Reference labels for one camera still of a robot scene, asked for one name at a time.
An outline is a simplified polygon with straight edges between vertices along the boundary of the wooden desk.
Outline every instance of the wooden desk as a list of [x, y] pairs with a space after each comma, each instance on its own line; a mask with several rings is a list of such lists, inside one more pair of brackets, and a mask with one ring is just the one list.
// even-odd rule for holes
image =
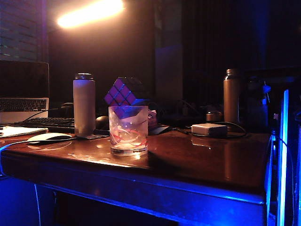
[[[27, 139], [0, 139], [0, 145]], [[111, 154], [109, 138], [2, 152], [6, 175], [186, 224], [266, 224], [268, 134], [213, 139], [180, 132], [149, 137], [143, 156]]]

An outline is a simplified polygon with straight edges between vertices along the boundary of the laptop keyboard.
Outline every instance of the laptop keyboard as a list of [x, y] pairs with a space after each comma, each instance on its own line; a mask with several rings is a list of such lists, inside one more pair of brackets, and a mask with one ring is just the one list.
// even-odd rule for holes
[[15, 126], [48, 128], [49, 132], [74, 133], [73, 118], [33, 118], [14, 123]]
[[3, 112], [39, 112], [46, 110], [45, 99], [0, 99]]

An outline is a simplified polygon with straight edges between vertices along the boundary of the brown water bottle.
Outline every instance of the brown water bottle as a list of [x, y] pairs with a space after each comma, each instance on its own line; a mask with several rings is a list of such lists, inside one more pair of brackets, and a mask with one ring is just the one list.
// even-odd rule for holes
[[242, 91], [242, 77], [238, 69], [228, 69], [223, 81], [224, 119], [227, 122], [240, 124], [239, 96]]

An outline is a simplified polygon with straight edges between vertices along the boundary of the small container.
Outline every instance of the small container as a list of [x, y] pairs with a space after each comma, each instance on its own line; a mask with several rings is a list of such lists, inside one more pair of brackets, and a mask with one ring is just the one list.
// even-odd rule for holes
[[95, 130], [95, 81], [91, 74], [75, 75], [73, 104], [75, 135], [87, 138]]

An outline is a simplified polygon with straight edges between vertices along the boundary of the charger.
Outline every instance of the charger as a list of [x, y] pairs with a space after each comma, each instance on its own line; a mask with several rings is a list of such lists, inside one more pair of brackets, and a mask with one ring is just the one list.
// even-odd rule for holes
[[226, 137], [227, 131], [227, 126], [212, 123], [194, 124], [191, 127], [193, 135], [205, 137]]

